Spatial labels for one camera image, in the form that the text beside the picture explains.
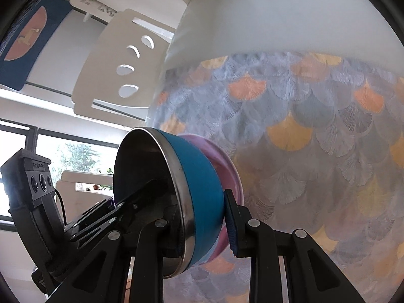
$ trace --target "white chair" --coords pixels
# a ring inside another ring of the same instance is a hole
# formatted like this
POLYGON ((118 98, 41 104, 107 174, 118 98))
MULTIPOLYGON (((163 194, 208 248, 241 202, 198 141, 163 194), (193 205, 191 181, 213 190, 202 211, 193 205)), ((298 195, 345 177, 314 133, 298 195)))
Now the white chair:
POLYGON ((97 100, 122 107, 150 106, 170 40, 135 21, 148 23, 155 32, 174 32, 134 10, 118 12, 101 33, 77 79, 71 97, 75 114, 129 127, 145 124, 93 105, 97 100))
MULTIPOLYGON (((76 183, 94 183, 97 185, 112 186, 112 175, 74 171, 64 171, 62 173, 62 178, 56 182, 56 189, 62 197, 68 223, 76 219, 80 214, 83 214, 99 201, 108 199, 112 196, 112 191, 100 191, 99 193, 96 193, 93 191, 76 190, 76 183)), ((58 198, 56 202, 59 212, 62 215, 62 209, 58 198)))

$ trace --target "blue bowl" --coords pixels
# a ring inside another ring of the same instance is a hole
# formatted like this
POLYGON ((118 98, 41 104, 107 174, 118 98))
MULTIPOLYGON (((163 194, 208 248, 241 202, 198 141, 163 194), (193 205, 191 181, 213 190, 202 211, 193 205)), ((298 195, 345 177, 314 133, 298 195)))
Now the blue bowl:
POLYGON ((164 277, 173 277, 198 262, 222 228, 223 189, 210 161, 185 139, 153 128, 134 128, 124 137, 115 161, 114 202, 119 204, 151 179, 164 178, 169 193, 139 216, 142 224, 162 217, 177 203, 181 212, 183 254, 164 259, 164 277))

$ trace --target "stainless steel bowl rim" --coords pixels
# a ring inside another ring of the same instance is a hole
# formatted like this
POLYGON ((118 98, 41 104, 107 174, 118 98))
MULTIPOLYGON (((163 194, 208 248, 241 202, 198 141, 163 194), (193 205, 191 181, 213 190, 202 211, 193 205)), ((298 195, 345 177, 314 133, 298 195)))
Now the stainless steel bowl rim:
POLYGON ((195 215, 193 213, 191 193, 189 192, 188 182, 181 162, 168 140, 154 128, 137 127, 133 128, 130 132, 137 130, 147 132, 161 150, 174 183, 175 194, 182 216, 181 225, 185 241, 184 254, 177 269, 172 274, 164 276, 164 278, 172 278, 187 269, 195 250, 195 215))

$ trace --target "green plant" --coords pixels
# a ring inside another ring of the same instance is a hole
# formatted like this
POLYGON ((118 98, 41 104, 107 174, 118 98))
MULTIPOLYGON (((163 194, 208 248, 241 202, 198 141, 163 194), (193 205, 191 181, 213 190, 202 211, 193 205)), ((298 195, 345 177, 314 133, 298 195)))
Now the green plant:
POLYGON ((99 162, 99 153, 88 144, 65 143, 57 147, 56 155, 59 161, 50 165, 52 178, 56 182, 60 180, 64 170, 91 172, 99 162))
MULTIPOLYGON (((109 168, 108 170, 107 170, 107 174, 108 175, 114 175, 114 171, 111 169, 111 168, 109 168)), ((95 190, 112 190, 112 186, 106 186, 106 185, 97 185, 97 187, 99 187, 99 189, 95 189, 95 190)))

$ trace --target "blue poster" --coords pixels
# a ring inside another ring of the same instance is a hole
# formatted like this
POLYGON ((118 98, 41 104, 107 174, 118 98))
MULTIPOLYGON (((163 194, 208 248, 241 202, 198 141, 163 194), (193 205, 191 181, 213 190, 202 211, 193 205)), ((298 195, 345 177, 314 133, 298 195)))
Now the blue poster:
POLYGON ((71 9, 66 0, 42 0, 35 6, 0 56, 0 84, 23 88, 45 44, 71 9))

